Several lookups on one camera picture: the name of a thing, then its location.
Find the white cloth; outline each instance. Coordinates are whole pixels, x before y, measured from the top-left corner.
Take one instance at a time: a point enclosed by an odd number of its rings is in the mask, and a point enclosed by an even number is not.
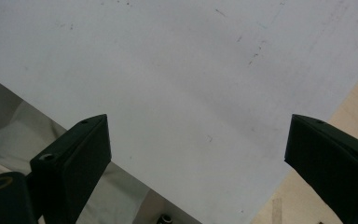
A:
[[[65,129],[22,103],[0,130],[0,174],[31,172],[29,161]],[[77,223],[132,223],[149,188],[112,162],[107,166]]]

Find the black metal part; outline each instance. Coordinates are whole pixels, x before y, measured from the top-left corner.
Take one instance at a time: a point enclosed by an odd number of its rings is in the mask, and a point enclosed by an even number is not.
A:
[[[31,160],[29,175],[0,175],[0,223],[76,223],[110,160],[106,115],[78,122]]]
[[[285,161],[344,223],[358,223],[358,140],[321,121],[293,115]]]
[[[36,223],[25,176],[0,175],[0,223]]]

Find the white fabric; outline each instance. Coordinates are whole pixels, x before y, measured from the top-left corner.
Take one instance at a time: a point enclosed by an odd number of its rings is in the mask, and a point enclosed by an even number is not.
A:
[[[0,130],[0,174],[31,172],[29,161],[65,129],[26,103]],[[110,163],[77,223],[132,223],[149,188]]]

